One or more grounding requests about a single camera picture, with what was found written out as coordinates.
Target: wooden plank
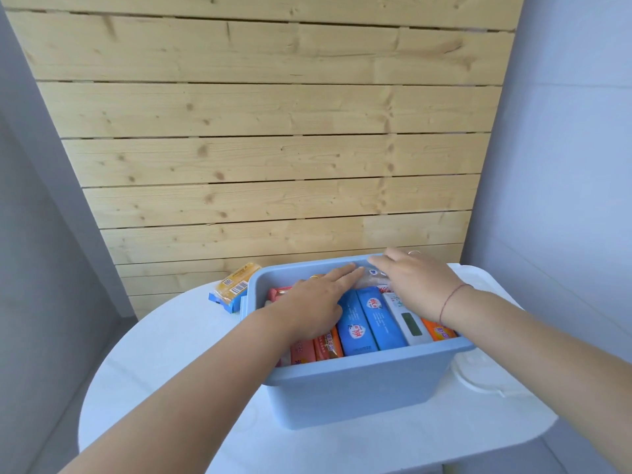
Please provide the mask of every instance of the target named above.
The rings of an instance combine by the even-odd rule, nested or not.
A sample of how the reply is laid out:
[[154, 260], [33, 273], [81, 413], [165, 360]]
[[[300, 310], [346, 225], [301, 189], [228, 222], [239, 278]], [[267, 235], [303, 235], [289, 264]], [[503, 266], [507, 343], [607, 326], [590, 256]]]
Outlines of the wooden plank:
[[147, 294], [144, 296], [130, 296], [131, 307], [134, 308], [136, 317], [142, 319], [158, 306], [175, 298], [179, 293]]
[[100, 228], [470, 210], [478, 174], [87, 188]]
[[523, 0], [2, 0], [9, 9], [514, 30]]
[[62, 138], [490, 131], [499, 87], [39, 83]]
[[122, 278], [129, 296], [142, 294], [184, 293], [189, 289], [224, 279], [228, 272], [193, 272], [166, 276], [135, 276]]
[[[422, 253], [434, 256], [444, 263], [458, 263], [461, 259], [463, 245], [429, 245], [429, 246], [407, 246], [401, 249], [408, 251], [421, 251]], [[277, 264], [298, 263], [303, 261], [315, 261], [320, 259], [341, 258], [344, 256], [359, 256], [361, 254], [381, 253], [383, 248], [368, 250], [347, 250], [347, 251], [321, 251], [319, 253], [299, 253], [299, 254], [273, 254], [270, 256], [250, 256], [245, 258], [220, 258], [191, 261], [167, 261], [158, 263], [138, 263], [119, 264], [116, 269], [121, 278], [134, 277], [162, 277], [168, 275], [186, 275], [192, 273], [207, 272], [233, 272], [245, 263], [253, 262], [261, 267], [274, 266]]]
[[469, 211], [106, 229], [115, 264], [462, 243]]
[[10, 13], [36, 79], [501, 85], [512, 33]]
[[84, 187], [480, 173], [489, 134], [65, 140]]

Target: gray wall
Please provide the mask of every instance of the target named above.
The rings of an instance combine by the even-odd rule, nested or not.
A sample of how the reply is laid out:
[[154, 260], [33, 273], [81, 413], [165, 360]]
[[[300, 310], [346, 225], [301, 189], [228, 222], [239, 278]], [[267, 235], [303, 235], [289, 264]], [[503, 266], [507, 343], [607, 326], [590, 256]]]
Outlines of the gray wall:
[[[632, 361], [632, 0], [526, 0], [462, 262]], [[566, 423], [569, 474], [614, 472]]]
[[0, 472], [23, 474], [120, 321], [0, 113]]
[[0, 5], [0, 112], [48, 189], [59, 213], [117, 311], [134, 317], [125, 290], [59, 141], [20, 44]]

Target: forearm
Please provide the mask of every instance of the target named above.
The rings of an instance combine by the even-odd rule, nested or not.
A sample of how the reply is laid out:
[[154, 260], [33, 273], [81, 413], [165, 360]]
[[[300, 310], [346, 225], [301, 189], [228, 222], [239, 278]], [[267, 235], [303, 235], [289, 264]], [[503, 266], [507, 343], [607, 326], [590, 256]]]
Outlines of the forearm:
[[446, 306], [445, 316], [622, 473], [632, 472], [632, 365], [494, 294], [463, 289]]
[[291, 340], [252, 313], [69, 464], [63, 474], [203, 473]]

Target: hand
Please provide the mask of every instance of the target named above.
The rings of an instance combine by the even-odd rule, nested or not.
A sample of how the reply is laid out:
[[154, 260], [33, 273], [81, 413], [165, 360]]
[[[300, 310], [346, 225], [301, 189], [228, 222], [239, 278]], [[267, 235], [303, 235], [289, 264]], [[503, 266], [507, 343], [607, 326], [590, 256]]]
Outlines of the hand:
[[371, 256], [368, 261], [389, 276], [391, 288], [409, 309], [438, 322], [447, 298], [463, 281], [447, 264], [425, 254], [412, 254], [388, 248], [384, 255]]
[[268, 306], [275, 311], [291, 343], [313, 339], [336, 325], [343, 309], [338, 301], [362, 277], [364, 268], [347, 264], [320, 278], [298, 281], [289, 292]]

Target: blue soap package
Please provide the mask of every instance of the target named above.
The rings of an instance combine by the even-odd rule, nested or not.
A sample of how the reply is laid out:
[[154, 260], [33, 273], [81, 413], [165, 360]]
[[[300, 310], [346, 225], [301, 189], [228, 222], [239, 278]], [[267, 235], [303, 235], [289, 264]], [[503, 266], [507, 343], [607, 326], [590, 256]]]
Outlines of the blue soap package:
[[244, 291], [241, 291], [241, 293], [238, 294], [230, 303], [226, 303], [223, 299], [218, 298], [215, 294], [209, 293], [209, 301], [219, 304], [229, 313], [236, 313], [237, 311], [240, 310], [241, 300], [246, 299], [245, 296], [247, 294], [247, 291], [248, 291], [247, 289], [245, 289]]
[[354, 356], [377, 351], [377, 344], [367, 317], [359, 303], [358, 294], [351, 290], [343, 294], [338, 302], [343, 309], [343, 315], [336, 324], [340, 343], [343, 345], [345, 356]]
[[358, 289], [357, 293], [360, 305], [367, 317], [368, 325], [371, 327], [380, 351], [408, 346], [397, 322], [386, 308], [380, 289], [376, 286], [365, 287], [364, 289]]

